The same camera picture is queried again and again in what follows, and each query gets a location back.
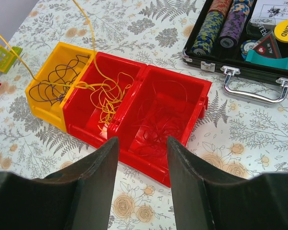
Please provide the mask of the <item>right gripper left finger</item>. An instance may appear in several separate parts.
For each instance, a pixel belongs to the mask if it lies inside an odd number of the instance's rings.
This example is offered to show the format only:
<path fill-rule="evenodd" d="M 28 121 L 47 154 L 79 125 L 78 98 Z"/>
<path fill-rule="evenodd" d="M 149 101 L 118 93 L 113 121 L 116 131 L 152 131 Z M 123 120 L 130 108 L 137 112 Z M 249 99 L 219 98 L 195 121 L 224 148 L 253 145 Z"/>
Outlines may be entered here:
<path fill-rule="evenodd" d="M 0 172 L 0 230 L 105 230 L 119 140 L 43 179 Z"/>

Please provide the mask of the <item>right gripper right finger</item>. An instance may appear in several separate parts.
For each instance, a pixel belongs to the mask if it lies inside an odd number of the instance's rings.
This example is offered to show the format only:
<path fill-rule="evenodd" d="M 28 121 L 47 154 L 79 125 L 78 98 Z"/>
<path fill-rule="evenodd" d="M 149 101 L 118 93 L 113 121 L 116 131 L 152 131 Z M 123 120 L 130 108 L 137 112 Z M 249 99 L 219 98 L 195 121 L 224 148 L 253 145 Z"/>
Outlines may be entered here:
<path fill-rule="evenodd" d="M 167 139 L 176 227 L 179 230 L 288 230 L 288 172 L 243 179 Z"/>

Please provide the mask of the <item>yellow plastic bin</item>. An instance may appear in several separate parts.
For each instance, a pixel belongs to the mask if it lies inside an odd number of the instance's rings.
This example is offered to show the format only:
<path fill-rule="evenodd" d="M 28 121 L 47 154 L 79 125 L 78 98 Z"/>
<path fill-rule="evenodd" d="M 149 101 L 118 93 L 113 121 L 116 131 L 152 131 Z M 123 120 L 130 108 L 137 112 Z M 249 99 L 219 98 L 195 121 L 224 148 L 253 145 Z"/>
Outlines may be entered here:
<path fill-rule="evenodd" d="M 65 132 L 63 107 L 96 54 L 59 42 L 25 90 L 32 114 Z"/>

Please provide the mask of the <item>red double plastic bin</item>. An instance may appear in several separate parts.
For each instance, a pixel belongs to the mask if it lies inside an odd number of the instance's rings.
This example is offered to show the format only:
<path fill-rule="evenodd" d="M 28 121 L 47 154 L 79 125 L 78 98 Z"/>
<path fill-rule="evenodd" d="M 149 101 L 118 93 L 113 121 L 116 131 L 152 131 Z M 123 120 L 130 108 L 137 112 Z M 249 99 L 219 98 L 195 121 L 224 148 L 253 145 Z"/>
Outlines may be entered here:
<path fill-rule="evenodd" d="M 99 52 L 81 79 L 92 84 L 105 77 L 115 92 L 125 91 L 110 123 L 100 122 L 103 93 L 74 89 L 63 107 L 67 132 L 96 148 L 118 137 L 121 162 L 170 186 L 167 138 L 187 144 L 204 117 L 211 82 Z"/>

